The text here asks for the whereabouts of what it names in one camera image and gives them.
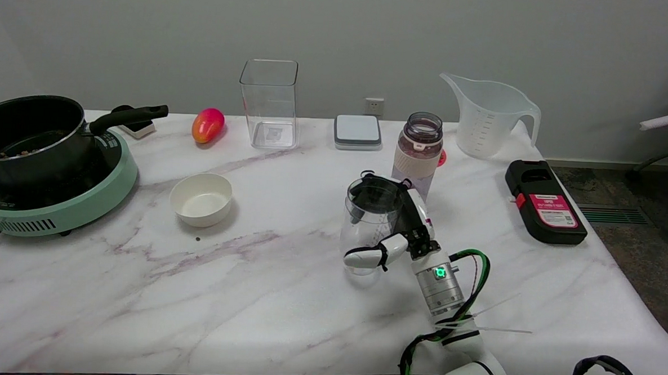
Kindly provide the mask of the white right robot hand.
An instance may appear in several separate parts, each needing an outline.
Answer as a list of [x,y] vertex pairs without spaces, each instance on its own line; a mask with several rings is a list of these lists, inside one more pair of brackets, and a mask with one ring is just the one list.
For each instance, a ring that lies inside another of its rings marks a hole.
[[344,265],[352,269],[388,269],[404,253],[421,258],[440,248],[434,241],[433,224],[421,194],[410,180],[397,180],[373,171],[363,171],[350,184],[346,200],[353,213],[350,222],[384,224],[390,233],[373,245],[344,251]]

